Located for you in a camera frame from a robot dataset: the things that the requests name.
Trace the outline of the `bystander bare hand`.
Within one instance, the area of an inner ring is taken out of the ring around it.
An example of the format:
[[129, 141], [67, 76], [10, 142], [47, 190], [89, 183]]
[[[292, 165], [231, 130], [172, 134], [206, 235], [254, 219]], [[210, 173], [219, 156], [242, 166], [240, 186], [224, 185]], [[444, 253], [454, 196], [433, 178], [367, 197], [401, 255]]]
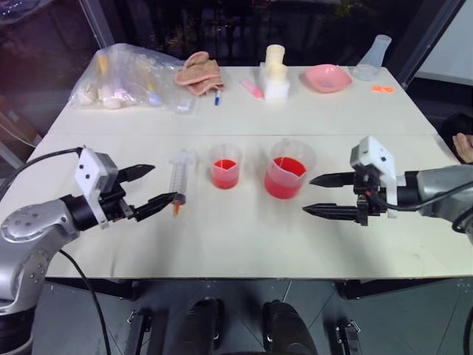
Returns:
[[464, 163], [473, 163], [472, 135], [457, 133], [452, 137], [455, 151]]

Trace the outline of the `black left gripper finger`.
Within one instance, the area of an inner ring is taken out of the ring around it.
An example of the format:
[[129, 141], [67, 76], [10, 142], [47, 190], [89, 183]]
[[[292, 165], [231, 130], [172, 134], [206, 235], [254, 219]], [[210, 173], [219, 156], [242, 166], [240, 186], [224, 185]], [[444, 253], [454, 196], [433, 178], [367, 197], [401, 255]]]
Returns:
[[146, 204], [133, 208], [133, 218], [136, 219], [137, 222], [140, 222], [141, 220], [145, 220], [146, 218], [159, 213], [167, 207], [167, 205], [172, 203], [176, 196], [176, 192], [168, 192], [153, 197], [151, 200], [148, 200]]
[[150, 164], [137, 164], [126, 167], [118, 172], [118, 183], [132, 182], [140, 179], [153, 169], [155, 169], [155, 166]]

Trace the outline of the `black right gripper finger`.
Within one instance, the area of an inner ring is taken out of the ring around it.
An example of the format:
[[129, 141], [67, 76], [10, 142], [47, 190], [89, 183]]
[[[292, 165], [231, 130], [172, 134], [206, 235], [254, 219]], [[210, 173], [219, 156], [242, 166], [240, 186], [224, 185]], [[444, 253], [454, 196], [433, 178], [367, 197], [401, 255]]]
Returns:
[[304, 212], [327, 220], [346, 220], [358, 223], [358, 209], [355, 206], [338, 206], [335, 203], [315, 203], [302, 208]]
[[355, 172], [338, 172], [319, 175], [310, 180], [309, 184], [321, 187], [352, 186], [354, 179]]

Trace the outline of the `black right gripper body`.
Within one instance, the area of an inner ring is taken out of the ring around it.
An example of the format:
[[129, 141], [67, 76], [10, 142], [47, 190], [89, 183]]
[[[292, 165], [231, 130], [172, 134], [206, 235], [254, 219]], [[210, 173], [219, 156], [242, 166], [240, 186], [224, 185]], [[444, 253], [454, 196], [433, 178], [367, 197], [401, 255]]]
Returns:
[[368, 226], [368, 218], [379, 217], [387, 208], [379, 205], [372, 198], [381, 188], [381, 173], [373, 166], [356, 165], [353, 178], [353, 192], [357, 195], [357, 217], [361, 226]]

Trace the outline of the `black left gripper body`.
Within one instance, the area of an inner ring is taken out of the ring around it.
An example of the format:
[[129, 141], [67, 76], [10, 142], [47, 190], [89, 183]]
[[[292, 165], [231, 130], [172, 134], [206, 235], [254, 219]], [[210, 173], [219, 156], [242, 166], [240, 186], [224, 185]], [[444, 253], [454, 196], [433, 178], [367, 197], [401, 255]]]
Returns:
[[116, 222], [122, 219], [132, 219], [134, 209], [124, 200], [126, 192], [121, 183], [115, 182], [109, 192], [99, 194], [99, 204], [107, 221]]

